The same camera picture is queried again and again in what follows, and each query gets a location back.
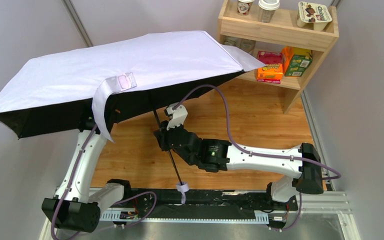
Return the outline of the lavender folding umbrella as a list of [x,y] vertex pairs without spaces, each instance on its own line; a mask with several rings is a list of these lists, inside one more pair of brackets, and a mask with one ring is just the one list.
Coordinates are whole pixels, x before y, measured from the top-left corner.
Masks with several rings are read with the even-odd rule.
[[0,91],[0,123],[28,138],[79,130],[92,117],[109,142],[115,123],[198,98],[262,66],[199,30],[34,57]]

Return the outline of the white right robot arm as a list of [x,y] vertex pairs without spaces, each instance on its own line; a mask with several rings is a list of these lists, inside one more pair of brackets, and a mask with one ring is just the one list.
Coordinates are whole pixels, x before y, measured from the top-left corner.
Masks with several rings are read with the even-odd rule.
[[171,150],[188,165],[206,172],[257,170],[282,174],[281,179],[267,186],[275,202],[285,203],[299,193],[320,195],[324,192],[320,156],[311,143],[290,149],[257,148],[200,138],[183,126],[161,127],[153,134],[162,151]]

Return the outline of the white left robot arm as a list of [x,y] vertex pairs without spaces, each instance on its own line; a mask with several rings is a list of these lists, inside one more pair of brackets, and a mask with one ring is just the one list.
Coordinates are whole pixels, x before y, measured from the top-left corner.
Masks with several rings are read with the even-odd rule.
[[41,209],[54,228],[92,233],[101,214],[131,192],[128,180],[110,179],[90,194],[98,158],[107,143],[89,117],[79,124],[75,152],[67,173],[52,198],[45,198]]

